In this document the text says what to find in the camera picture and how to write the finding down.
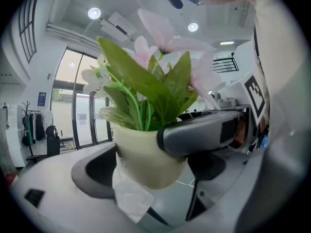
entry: rectangular ceiling light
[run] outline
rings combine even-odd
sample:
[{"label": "rectangular ceiling light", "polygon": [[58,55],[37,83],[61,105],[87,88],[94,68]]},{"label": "rectangular ceiling light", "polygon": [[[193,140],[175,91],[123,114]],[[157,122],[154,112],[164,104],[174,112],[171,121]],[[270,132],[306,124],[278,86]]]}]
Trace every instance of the rectangular ceiling light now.
[{"label": "rectangular ceiling light", "polygon": [[232,45],[234,44],[234,41],[228,41],[228,42],[221,42],[220,45]]}]

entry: potted plant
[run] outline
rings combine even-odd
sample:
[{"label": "potted plant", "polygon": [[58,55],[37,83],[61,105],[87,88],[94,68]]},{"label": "potted plant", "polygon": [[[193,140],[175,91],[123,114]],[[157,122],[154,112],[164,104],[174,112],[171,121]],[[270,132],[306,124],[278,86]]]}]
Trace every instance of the potted plant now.
[{"label": "potted plant", "polygon": [[[114,107],[102,108],[99,114],[115,125],[118,164],[141,185],[161,189],[179,177],[185,158],[163,152],[157,145],[157,130],[177,122],[199,95],[219,109],[208,92],[221,78],[212,72],[211,45],[175,37],[168,19],[160,15],[141,9],[138,14],[157,46],[148,48],[140,36],[132,51],[98,38],[104,54],[98,58],[99,66],[82,71],[82,77],[88,82],[85,93],[95,91],[97,97],[114,101]],[[201,59],[192,60],[191,50],[201,51]],[[176,64],[164,65],[169,54],[178,56]]]}]

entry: white cable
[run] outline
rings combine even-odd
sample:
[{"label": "white cable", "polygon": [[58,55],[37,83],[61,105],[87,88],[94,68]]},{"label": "white cable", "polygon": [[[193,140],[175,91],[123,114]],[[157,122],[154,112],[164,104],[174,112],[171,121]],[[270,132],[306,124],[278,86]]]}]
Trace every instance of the white cable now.
[{"label": "white cable", "polygon": [[190,184],[185,184],[185,183],[182,183],[182,182],[180,182],[180,181],[176,181],[176,182],[194,188],[194,185],[192,185],[192,182],[194,182],[194,181],[195,181],[195,179],[194,179],[193,181],[191,181]]}]

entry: ceiling light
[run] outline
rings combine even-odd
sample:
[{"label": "ceiling light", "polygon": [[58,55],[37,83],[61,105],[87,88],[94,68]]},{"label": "ceiling light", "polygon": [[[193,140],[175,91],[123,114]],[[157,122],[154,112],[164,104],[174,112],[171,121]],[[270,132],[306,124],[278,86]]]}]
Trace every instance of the ceiling light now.
[{"label": "ceiling light", "polygon": [[220,45],[232,45],[234,41],[221,42]]},{"label": "ceiling light", "polygon": [[190,23],[189,26],[188,26],[188,30],[190,32],[197,31],[198,28],[199,28],[199,25],[197,23],[195,23],[195,22]]},{"label": "ceiling light", "polygon": [[91,8],[87,14],[89,18],[97,19],[101,16],[101,11],[98,8]]}]

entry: black metal railing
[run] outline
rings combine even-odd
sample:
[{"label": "black metal railing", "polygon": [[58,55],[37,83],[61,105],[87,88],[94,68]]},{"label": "black metal railing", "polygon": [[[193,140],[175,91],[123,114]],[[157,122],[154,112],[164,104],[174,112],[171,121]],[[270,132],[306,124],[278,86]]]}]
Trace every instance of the black metal railing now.
[{"label": "black metal railing", "polygon": [[19,37],[28,63],[37,52],[34,23],[36,3],[37,0],[25,0],[18,12]]},{"label": "black metal railing", "polygon": [[233,57],[216,59],[213,63],[213,71],[221,72],[234,72],[239,71],[238,65]]}]

